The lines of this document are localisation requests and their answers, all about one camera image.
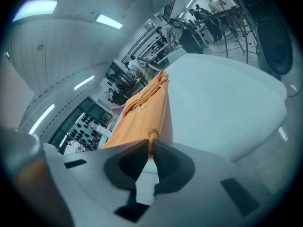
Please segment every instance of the person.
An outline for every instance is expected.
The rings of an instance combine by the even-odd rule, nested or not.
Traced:
[[[173,50],[172,43],[176,44],[178,40],[187,53],[203,54],[203,49],[199,47],[188,29],[176,28],[173,25],[166,24],[163,27],[157,27],[156,32],[166,38],[167,47],[170,50]]]
[[[155,73],[148,66],[148,63],[142,60],[139,60],[134,55],[130,55],[131,61],[126,62],[125,66],[129,69],[135,72],[136,77],[140,78],[140,73],[143,74],[146,81],[150,81],[155,77]]]
[[[116,90],[113,90],[112,88],[108,89],[108,92],[110,94],[109,101],[114,104],[123,105],[128,100],[128,98],[125,97],[122,93],[119,93]]]
[[[219,13],[224,11],[223,5],[226,6],[227,3],[224,0],[209,0],[208,6],[212,13]],[[221,23],[229,26],[229,22],[226,16],[220,17]]]
[[[224,11],[223,5],[227,5],[224,0],[209,0],[208,6],[212,13],[219,13]]]
[[[164,44],[162,43],[161,39],[160,40],[157,40],[157,45],[162,48],[164,46]]]
[[[197,21],[207,17],[207,14],[202,13],[199,10],[190,9],[189,13],[192,16],[195,16]],[[211,33],[212,37],[214,38],[214,43],[217,43],[222,40],[222,33],[213,20],[210,19],[208,21],[205,21],[205,25],[206,25],[208,31]]]

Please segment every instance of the floor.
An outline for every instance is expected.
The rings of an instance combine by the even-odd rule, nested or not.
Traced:
[[[231,37],[227,41],[228,50],[230,50],[228,51],[228,58],[245,63],[246,57],[239,44]],[[248,36],[248,42],[252,44],[254,42],[251,33]],[[273,194],[291,184],[303,155],[301,147],[303,143],[303,92],[298,93],[303,83],[303,60],[299,46],[293,37],[292,46],[293,67],[281,79],[288,94],[285,100],[287,118],[268,141],[246,157],[235,162],[246,174],[263,182]],[[249,51],[255,52],[255,46],[250,46]],[[205,49],[205,54],[226,57],[225,44],[210,45],[209,48]],[[256,54],[249,53],[248,64],[258,68]]]

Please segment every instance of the black panel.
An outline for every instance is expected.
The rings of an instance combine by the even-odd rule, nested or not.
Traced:
[[[243,216],[250,214],[260,206],[257,200],[235,179],[221,181],[221,185]]]
[[[179,191],[196,171],[195,163],[189,156],[159,140],[153,143],[153,160],[159,177],[155,195]]]
[[[85,163],[87,163],[87,161],[80,159],[80,160],[76,160],[76,161],[66,162],[66,163],[64,163],[64,165],[67,169],[69,169],[69,168],[72,168],[75,166],[83,165]]]

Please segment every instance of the white ceiling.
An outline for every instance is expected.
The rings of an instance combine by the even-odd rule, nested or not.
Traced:
[[[31,128],[41,113],[51,103],[55,104],[45,125],[38,127],[38,135],[43,131],[45,135],[52,134],[100,83],[133,32],[174,0],[57,1],[51,15],[27,17],[12,23],[3,47],[9,52],[17,72],[35,93],[22,127]],[[100,14],[120,22],[123,27],[117,30],[97,23],[95,20]],[[75,85],[91,75],[95,75],[93,81],[73,91]],[[62,112],[57,117],[60,120],[52,121],[58,112]]]

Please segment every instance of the railing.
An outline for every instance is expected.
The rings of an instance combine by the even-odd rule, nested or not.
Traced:
[[[140,39],[138,39],[138,41],[131,47],[131,49],[127,52],[127,54],[125,55],[125,57],[123,57],[123,59],[121,60],[122,63],[126,63],[128,61],[131,60],[131,58],[129,57],[132,54],[132,51],[134,50],[134,48],[155,28],[155,26],[153,25],[149,30],[147,30],[141,37]]]
[[[169,21],[169,19],[170,19],[171,12],[172,12],[172,9],[174,8],[174,5],[175,5],[175,1],[173,1],[172,3],[170,3],[169,5],[166,5],[164,7],[164,13],[163,13],[162,18],[164,18],[164,20],[166,22]]]

